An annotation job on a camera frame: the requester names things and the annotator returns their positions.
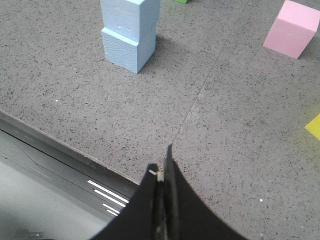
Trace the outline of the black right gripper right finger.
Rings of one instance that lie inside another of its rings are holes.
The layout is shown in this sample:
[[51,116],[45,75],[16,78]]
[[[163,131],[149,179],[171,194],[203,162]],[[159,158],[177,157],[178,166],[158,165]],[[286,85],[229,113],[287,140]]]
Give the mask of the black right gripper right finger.
[[169,240],[244,240],[217,217],[194,192],[167,148],[163,165],[164,206]]

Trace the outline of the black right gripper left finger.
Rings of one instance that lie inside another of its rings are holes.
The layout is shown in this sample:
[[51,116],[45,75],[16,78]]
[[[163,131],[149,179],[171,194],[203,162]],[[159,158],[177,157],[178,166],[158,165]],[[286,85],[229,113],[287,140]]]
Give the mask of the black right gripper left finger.
[[164,240],[164,182],[158,180],[158,166],[147,166],[142,181],[123,208],[94,240]]

